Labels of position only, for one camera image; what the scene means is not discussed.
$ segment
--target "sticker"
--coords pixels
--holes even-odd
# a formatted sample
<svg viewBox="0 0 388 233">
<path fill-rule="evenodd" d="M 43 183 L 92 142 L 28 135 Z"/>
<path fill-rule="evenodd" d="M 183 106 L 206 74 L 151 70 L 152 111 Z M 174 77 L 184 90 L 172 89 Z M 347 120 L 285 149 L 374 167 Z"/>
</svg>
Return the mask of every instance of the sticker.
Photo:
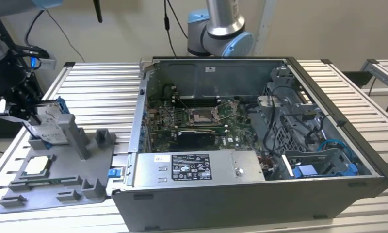
<svg viewBox="0 0 388 233">
<path fill-rule="evenodd" d="M 155 163 L 170 163 L 170 160 L 171 160 L 171 155 L 156 155 L 154 157 Z"/>
<path fill-rule="evenodd" d="M 172 179 L 175 181 L 212 180 L 212 167 L 208 154 L 174 155 Z"/>
<path fill-rule="evenodd" d="M 216 67 L 206 67 L 206 72 L 215 72 L 216 71 Z"/>
</svg>

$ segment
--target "aluminum workbench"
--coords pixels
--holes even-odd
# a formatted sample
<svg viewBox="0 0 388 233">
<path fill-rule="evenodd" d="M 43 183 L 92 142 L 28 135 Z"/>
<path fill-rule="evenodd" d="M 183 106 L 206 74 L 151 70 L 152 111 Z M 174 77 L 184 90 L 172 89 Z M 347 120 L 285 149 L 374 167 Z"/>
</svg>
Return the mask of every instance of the aluminum workbench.
<svg viewBox="0 0 388 233">
<path fill-rule="evenodd" d="M 388 163 L 388 114 L 333 64 L 321 60 L 299 63 Z M 76 115 L 78 125 L 87 131 L 108 128 L 118 134 L 112 166 L 123 166 L 127 162 L 139 69 L 138 63 L 78 63 L 74 67 L 63 68 L 44 97 L 55 99 L 63 96 Z M 0 199 L 30 150 L 27 139 L 28 134 L 23 129 L 0 159 Z M 114 189 L 119 183 L 120 180 L 110 179 L 108 189 Z M 0 214 L 0 232 L 16 230 L 76 233 L 128 231 L 112 199 L 99 204 Z M 379 197 L 357 201 L 331 220 L 190 232 L 388 232 L 388 189 Z"/>
<path fill-rule="evenodd" d="M 362 71 L 370 72 L 388 86 L 388 60 L 369 59 Z"/>
</svg>

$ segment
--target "white wall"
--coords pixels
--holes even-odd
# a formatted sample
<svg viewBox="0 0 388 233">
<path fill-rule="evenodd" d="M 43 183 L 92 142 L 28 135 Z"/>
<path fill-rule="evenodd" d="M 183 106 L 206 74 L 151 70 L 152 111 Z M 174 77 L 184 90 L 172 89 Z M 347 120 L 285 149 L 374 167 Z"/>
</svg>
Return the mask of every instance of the white wall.
<svg viewBox="0 0 388 233">
<path fill-rule="evenodd" d="M 188 12 L 206 8 L 206 0 L 171 0 L 182 25 L 187 31 Z M 263 0 L 239 0 L 241 13 L 247 20 L 247 29 L 258 33 L 263 12 Z M 144 56 L 170 56 L 164 29 L 163 0 L 103 0 L 104 23 L 99 24 L 91 0 L 64 0 L 60 7 L 50 11 L 64 29 L 71 42 L 87 62 L 139 62 Z M 23 42 L 36 11 L 10 16 L 4 19 L 15 40 Z M 172 43 L 176 54 L 187 54 L 187 39 L 180 32 L 171 9 Z M 30 42 L 55 53 L 55 71 L 39 71 L 46 88 L 54 82 L 63 64 L 82 59 L 70 47 L 64 35 L 47 13 L 39 18 Z"/>
<path fill-rule="evenodd" d="M 388 0 L 278 0 L 261 52 L 327 58 L 343 71 L 359 70 L 369 58 L 388 59 Z M 373 99 L 386 108 L 388 97 Z"/>
</svg>

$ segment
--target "power supply label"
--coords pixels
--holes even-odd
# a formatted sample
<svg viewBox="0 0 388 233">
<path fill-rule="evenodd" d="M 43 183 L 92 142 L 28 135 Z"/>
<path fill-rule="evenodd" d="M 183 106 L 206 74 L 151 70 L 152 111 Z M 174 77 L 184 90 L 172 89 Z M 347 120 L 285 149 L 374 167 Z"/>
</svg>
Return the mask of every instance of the power supply label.
<svg viewBox="0 0 388 233">
<path fill-rule="evenodd" d="M 212 180 L 212 166 L 208 154 L 174 155 L 172 179 L 175 181 Z"/>
</svg>

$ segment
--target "motherboard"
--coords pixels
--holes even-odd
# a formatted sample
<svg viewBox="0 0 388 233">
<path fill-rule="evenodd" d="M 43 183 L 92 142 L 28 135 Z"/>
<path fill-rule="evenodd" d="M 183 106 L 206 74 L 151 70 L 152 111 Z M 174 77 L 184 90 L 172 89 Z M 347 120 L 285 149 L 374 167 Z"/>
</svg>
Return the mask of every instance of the motherboard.
<svg viewBox="0 0 388 233">
<path fill-rule="evenodd" d="M 150 103 L 152 152 L 262 151 L 247 108 L 239 98 Z"/>
</svg>

